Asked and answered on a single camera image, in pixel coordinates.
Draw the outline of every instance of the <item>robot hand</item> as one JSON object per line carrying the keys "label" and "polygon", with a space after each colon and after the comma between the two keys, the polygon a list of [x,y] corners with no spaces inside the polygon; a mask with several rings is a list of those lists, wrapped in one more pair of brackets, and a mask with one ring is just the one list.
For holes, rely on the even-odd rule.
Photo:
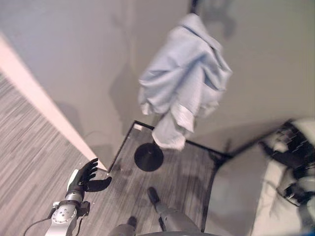
{"label": "robot hand", "polygon": [[112,181],[111,177],[103,180],[91,180],[96,176],[95,172],[97,171],[97,161],[97,158],[93,159],[77,171],[73,181],[68,187],[67,193],[73,190],[98,192],[109,186],[110,182]]}

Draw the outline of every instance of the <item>gray wall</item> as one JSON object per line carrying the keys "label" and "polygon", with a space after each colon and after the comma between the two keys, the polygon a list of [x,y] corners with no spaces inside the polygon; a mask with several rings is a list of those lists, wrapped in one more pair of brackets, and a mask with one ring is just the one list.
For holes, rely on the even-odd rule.
{"label": "gray wall", "polygon": [[[314,2],[205,1],[202,15],[234,71],[193,140],[233,147],[290,117],[313,116]],[[0,0],[0,29],[74,127],[109,165],[134,119],[137,78],[187,0]]]}
{"label": "gray wall", "polygon": [[204,1],[203,20],[233,70],[194,140],[235,148],[288,118],[315,116],[315,1]]}

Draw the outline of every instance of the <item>light blue jacket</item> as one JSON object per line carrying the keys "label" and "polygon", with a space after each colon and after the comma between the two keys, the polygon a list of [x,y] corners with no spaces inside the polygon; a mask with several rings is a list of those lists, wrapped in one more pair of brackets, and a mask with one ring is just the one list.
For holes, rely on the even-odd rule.
{"label": "light blue jacket", "polygon": [[201,19],[195,14],[182,19],[139,79],[143,114],[165,114],[152,133],[155,142],[181,150],[194,118],[218,106],[231,73]]}

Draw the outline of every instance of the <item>black stand base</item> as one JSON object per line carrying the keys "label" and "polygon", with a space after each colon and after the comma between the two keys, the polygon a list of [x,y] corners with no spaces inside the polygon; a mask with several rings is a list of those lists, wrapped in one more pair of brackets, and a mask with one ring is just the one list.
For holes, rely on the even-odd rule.
{"label": "black stand base", "polygon": [[134,153],[137,167],[146,172],[157,170],[163,163],[164,156],[158,145],[146,143],[140,145]]}

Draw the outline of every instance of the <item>cable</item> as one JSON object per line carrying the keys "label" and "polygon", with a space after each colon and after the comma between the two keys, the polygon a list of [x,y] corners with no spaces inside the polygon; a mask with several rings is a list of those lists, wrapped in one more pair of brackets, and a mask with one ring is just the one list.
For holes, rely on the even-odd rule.
{"label": "cable", "polygon": [[83,218],[84,218],[85,215],[86,215],[86,214],[84,214],[84,215],[82,216],[81,220],[80,220],[79,227],[78,227],[78,232],[77,232],[77,234],[76,234],[75,236],[78,236],[79,233],[80,233],[81,223],[82,223],[82,220],[83,220]]}
{"label": "cable", "polygon": [[53,208],[51,208],[51,210],[50,210],[49,215],[48,215],[47,218],[42,219],[42,220],[38,220],[38,221],[32,223],[30,226],[28,226],[28,228],[24,231],[23,236],[26,236],[27,231],[28,231],[28,230],[30,229],[30,227],[32,227],[33,225],[36,225],[36,224],[41,223],[41,222],[43,222],[43,221],[45,221],[45,220],[51,219],[51,217],[52,217],[52,215],[54,214],[54,212],[56,211],[56,209],[57,209],[57,206],[54,206]]}
{"label": "cable", "polygon": [[38,223],[41,223],[41,222],[43,222],[43,221],[45,221],[45,220],[49,220],[49,219],[50,219],[50,217],[49,217],[49,218],[46,218],[46,219],[38,220],[38,221],[32,223],[32,224],[31,224],[30,226],[28,226],[28,228],[24,231],[23,236],[26,236],[27,231],[28,231],[33,225],[36,225],[36,224],[38,224]]}

